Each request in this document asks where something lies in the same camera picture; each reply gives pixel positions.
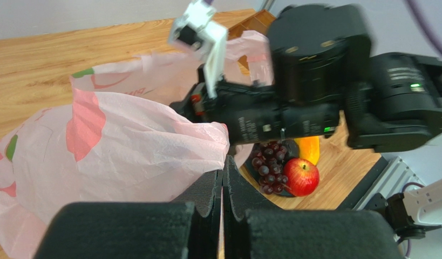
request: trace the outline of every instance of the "wood grain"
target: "wood grain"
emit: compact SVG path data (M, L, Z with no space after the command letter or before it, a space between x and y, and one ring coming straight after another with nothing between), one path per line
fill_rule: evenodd
M230 27L252 14L253 10L223 12L215 20ZM171 22L164 19L0 40L0 138L42 108L69 104L70 74L130 60L135 54L174 51L166 44ZM321 140L321 183L312 195L267 198L284 209L336 208L380 157L348 149L346 135L344 127L339 127L332 138ZM242 173L257 187L244 170ZM0 247L1 258L8 257Z

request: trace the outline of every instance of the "wooden table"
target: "wooden table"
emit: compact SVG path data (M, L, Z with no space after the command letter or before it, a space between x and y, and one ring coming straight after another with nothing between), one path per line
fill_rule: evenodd
M253 13L223 12L215 20L230 27ZM174 51L166 44L171 23L165 19L0 40L0 138L42 108L69 104L68 75L134 54ZM321 140L317 191L305 198L268 198L284 209L335 209L380 158L348 149L346 134L342 125L332 138ZM7 258L1 248L0 258Z

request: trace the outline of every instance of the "cable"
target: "cable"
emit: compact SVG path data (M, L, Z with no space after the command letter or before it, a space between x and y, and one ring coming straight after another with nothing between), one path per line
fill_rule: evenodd
M419 10L417 2L414 0L405 0L406 5L409 7L413 17L416 19L417 24L422 29L425 37L429 40L430 44L442 55L442 42L439 40L438 36L435 35L430 28L430 26L425 21L424 16Z
M401 192L402 192L402 193L405 192L406 189L407 189L409 186L417 186L417 187L420 187L420 188L424 188L424 185L421 185L421 184L419 184L419 183L417 183L417 182L408 182L407 184L405 184L405 185L403 186L403 189L401 190ZM397 244L401 244L403 241L404 241L404 239L403 239L402 237L400 237L400 238L398 239L398 241L397 241ZM408 240L407 240L407 249L406 249L406 253L404 254L404 257L405 257L405 258L409 258L409 256L411 255L411 250L412 250L412 242L411 242L410 239L408 239Z

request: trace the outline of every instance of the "red apple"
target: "red apple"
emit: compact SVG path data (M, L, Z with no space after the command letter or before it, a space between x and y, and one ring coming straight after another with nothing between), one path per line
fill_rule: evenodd
M288 177L287 191L296 197L313 193L319 184L318 168L306 159L289 160L284 165L283 174Z

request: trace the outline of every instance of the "white plastic bag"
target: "white plastic bag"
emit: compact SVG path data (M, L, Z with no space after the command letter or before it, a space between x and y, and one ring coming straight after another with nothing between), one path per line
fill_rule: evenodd
M227 53L227 80L250 84L236 61L245 54L268 56L267 40L245 32L228 43ZM265 69L251 73L267 81L270 67L260 62ZM204 172L222 169L229 148L225 125L193 124L167 106L196 83L199 65L186 54L154 53L95 66L71 77L72 105L41 110L6 135L0 141L5 252L31 258L68 203L171 201ZM251 148L237 147L239 166Z

